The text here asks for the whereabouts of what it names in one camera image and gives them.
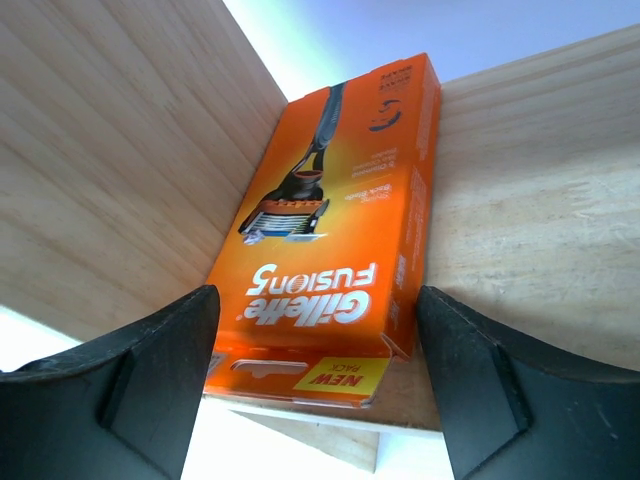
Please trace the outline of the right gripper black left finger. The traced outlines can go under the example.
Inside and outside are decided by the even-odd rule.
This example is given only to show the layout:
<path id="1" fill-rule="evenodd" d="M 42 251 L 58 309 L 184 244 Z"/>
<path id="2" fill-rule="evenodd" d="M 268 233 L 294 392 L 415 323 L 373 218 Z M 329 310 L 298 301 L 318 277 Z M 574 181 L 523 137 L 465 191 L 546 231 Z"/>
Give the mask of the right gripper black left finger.
<path id="1" fill-rule="evenodd" d="M 218 328 L 216 287 L 1 375 L 4 479 L 178 479 Z"/>

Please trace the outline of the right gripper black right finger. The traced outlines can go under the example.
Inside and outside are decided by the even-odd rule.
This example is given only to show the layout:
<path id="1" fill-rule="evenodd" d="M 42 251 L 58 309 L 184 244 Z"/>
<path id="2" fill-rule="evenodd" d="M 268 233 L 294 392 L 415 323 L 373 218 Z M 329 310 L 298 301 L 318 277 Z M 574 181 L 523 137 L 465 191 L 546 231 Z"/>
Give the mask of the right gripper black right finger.
<path id="1" fill-rule="evenodd" d="M 639 374 L 424 286 L 420 343 L 457 479 L 636 479 Z"/>

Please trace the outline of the orange razor pack top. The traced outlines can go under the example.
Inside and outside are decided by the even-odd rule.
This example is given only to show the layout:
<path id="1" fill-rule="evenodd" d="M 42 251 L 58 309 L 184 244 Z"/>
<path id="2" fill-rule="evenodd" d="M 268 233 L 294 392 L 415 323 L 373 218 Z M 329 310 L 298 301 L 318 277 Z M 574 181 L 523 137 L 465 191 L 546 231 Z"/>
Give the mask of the orange razor pack top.
<path id="1" fill-rule="evenodd" d="M 285 107 L 208 276 L 207 394 L 361 409 L 411 357 L 440 105 L 422 53 Z"/>

